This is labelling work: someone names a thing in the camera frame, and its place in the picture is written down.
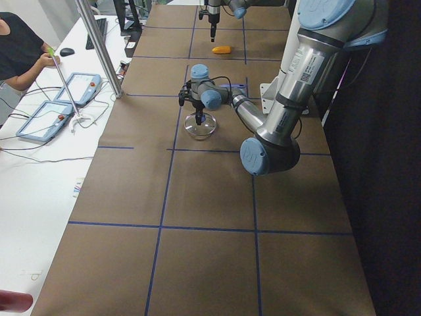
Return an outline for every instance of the red cylinder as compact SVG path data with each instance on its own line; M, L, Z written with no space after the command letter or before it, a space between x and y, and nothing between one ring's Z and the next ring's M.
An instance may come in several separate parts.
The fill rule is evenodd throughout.
M0 311L22 313L34 302L31 294L0 290Z

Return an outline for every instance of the blue tablet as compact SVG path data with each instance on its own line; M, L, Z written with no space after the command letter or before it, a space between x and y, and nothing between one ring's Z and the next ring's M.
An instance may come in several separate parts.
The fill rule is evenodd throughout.
M98 74L73 72L66 80L66 83L75 104L79 107L84 107L101 89L102 79ZM64 86L55 96L54 101L70 103L70 98Z
M37 142L48 142L57 135L73 112L71 103L44 101L18 130L16 136Z

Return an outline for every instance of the person's hand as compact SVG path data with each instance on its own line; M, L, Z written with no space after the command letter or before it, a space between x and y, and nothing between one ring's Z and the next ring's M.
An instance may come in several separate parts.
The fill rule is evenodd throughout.
M60 64L60 57L59 56L54 56L57 64ZM39 57L39 62L41 63L41 65L45 66L54 66L54 60L53 58L50 56L50 54L48 53L44 53Z

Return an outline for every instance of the keyboard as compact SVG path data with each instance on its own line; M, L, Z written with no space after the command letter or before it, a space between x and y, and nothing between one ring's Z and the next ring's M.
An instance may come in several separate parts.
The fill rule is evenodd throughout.
M97 21L99 32L103 37L103 41L105 43L105 38L107 37L107 19L106 18L99 18ZM86 49L93 49L93 42L91 37L88 35L86 40Z

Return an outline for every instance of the green object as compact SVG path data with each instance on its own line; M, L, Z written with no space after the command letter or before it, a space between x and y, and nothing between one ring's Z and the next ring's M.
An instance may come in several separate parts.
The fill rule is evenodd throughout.
M54 49L52 49L51 47L48 47L47 50L50 56L54 57Z

